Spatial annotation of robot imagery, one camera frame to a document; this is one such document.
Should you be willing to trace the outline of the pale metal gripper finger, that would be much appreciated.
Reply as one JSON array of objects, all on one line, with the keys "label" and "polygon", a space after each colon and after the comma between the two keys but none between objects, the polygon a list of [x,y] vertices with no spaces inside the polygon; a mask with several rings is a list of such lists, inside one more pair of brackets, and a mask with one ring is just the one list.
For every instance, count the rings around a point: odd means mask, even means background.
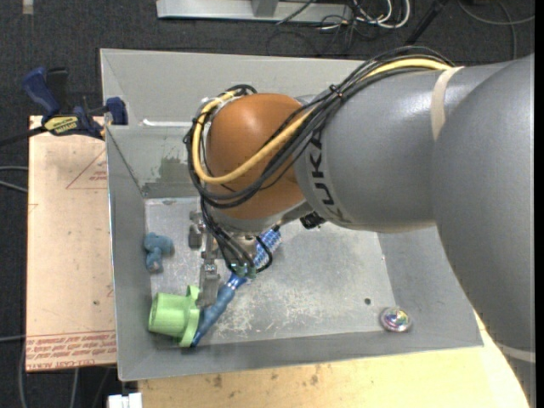
[{"label": "pale metal gripper finger", "polygon": [[218,296],[221,275],[215,263],[203,263],[199,274],[198,307],[209,307],[215,304]]},{"label": "pale metal gripper finger", "polygon": [[192,250],[200,249],[203,242],[204,222],[201,212],[190,212],[188,245]]}]

